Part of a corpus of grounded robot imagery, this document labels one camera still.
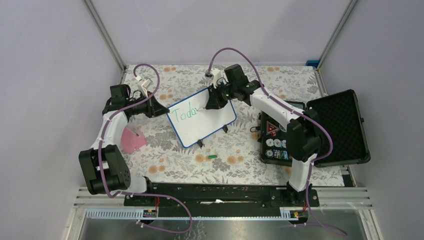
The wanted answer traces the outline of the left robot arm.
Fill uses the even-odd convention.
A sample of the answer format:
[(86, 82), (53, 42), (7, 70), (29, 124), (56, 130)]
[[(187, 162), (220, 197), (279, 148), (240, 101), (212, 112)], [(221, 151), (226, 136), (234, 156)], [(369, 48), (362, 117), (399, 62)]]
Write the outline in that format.
[(110, 87), (111, 96), (102, 110), (103, 123), (97, 139), (88, 150), (78, 155), (87, 189), (92, 195), (130, 187), (130, 170), (119, 149), (130, 118), (139, 114), (154, 118), (169, 113), (169, 109), (160, 104), (152, 92), (131, 99), (130, 91), (127, 84)]

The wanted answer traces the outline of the pink metronome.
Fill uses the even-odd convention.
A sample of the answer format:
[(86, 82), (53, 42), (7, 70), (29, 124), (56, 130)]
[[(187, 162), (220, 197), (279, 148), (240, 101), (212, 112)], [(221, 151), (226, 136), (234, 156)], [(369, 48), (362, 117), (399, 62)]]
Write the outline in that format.
[(120, 145), (126, 153), (131, 154), (146, 144), (147, 139), (142, 132), (137, 129), (133, 130), (129, 127), (124, 128)]

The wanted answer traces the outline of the blue framed whiteboard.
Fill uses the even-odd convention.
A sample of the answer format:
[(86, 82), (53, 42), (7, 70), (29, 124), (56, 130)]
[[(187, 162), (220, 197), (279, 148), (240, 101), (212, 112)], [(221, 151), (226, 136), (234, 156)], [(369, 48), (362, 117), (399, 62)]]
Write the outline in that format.
[(183, 148), (197, 144), (237, 119), (231, 101), (222, 109), (198, 111), (205, 108), (208, 98), (208, 89), (204, 88), (168, 107), (167, 117)]

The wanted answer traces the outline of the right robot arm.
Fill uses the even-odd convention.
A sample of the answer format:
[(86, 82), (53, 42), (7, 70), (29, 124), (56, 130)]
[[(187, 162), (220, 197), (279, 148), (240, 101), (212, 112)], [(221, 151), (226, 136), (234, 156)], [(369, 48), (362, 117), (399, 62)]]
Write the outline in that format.
[(306, 199), (312, 175), (312, 167), (318, 160), (318, 152), (330, 136), (319, 124), (314, 110), (296, 108), (268, 91), (260, 78), (249, 80), (239, 64), (224, 70), (209, 66), (205, 77), (211, 81), (207, 88), (206, 110), (220, 110), (230, 100), (237, 99), (259, 109), (278, 122), (285, 130), (286, 150), (292, 157), (292, 174), (288, 180), (287, 201), (293, 206)]

